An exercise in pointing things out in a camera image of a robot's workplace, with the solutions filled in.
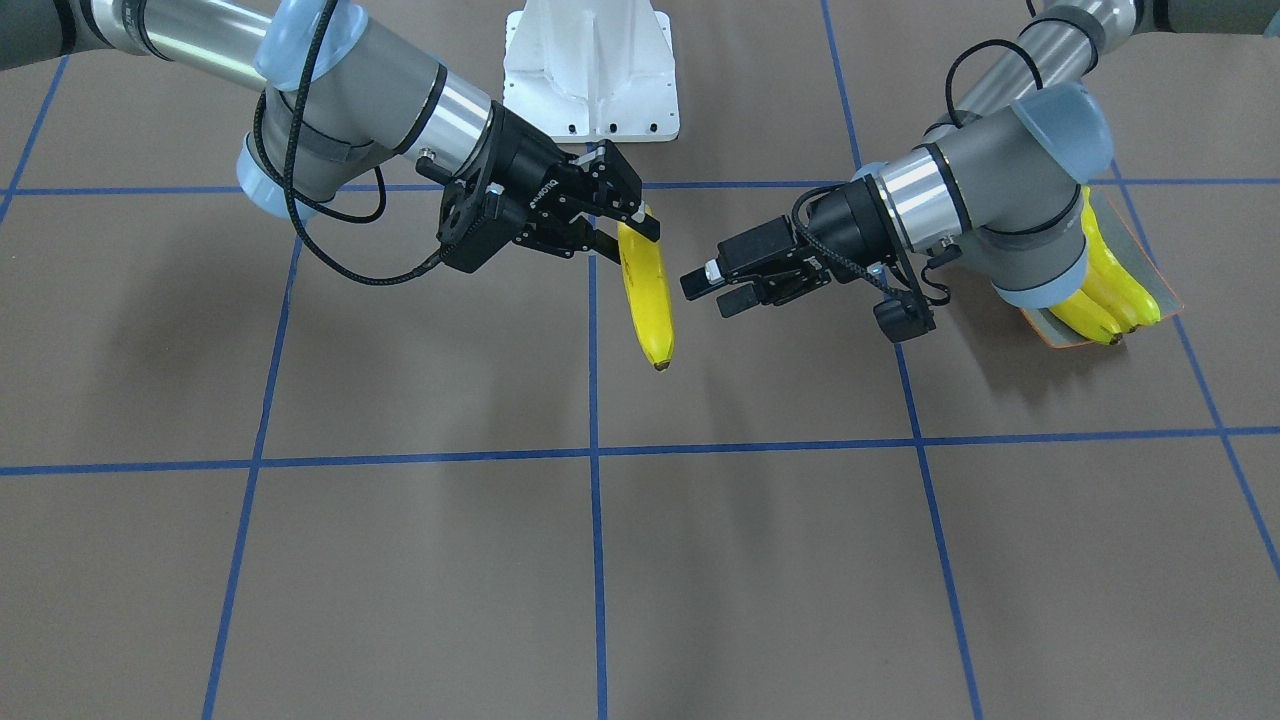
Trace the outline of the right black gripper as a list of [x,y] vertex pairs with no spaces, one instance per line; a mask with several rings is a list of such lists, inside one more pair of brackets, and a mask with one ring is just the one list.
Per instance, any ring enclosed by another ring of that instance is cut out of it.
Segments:
[[660,223],[643,199],[643,181],[613,141],[573,156],[499,102],[479,183],[498,183],[522,208],[515,242],[557,258],[595,252],[620,265],[617,238],[585,217],[622,222],[645,240],[660,240]]

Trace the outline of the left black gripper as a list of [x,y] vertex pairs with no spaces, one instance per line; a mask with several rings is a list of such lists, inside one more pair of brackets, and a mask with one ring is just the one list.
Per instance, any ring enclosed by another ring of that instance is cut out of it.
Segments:
[[835,281],[865,281],[878,291],[891,286],[870,268],[893,264],[887,211],[872,178],[827,184],[800,196],[800,250],[790,220],[774,218],[730,237],[717,255],[682,275],[689,301],[732,286],[717,297],[723,318],[756,306],[781,306]]

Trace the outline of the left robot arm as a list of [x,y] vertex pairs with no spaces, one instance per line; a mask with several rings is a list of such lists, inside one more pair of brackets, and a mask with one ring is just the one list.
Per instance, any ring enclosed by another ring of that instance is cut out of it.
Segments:
[[1275,1],[1047,1],[904,158],[806,191],[790,211],[719,243],[682,277],[723,316],[781,305],[832,281],[884,293],[901,341],[931,331],[933,301],[910,255],[961,258],[1009,304],[1055,305],[1085,277],[1083,190],[1114,159],[1105,114],[1082,81],[1132,36],[1277,35]]

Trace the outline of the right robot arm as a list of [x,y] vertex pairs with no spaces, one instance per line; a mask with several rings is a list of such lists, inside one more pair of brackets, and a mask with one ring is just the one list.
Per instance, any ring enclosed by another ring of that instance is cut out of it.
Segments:
[[611,141],[563,151],[443,61],[353,1],[5,1],[3,68],[95,50],[154,56],[259,96],[241,146],[244,195],[297,231],[335,217],[337,192],[393,158],[443,187],[438,249],[398,284],[439,265],[475,272],[509,243],[571,258],[620,255],[607,217],[655,243],[643,183]]

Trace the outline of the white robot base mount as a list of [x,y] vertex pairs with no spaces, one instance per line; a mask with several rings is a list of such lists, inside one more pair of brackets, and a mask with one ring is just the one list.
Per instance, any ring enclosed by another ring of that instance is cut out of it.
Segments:
[[503,69],[503,105],[558,143],[680,136],[672,22],[649,1],[527,1]]

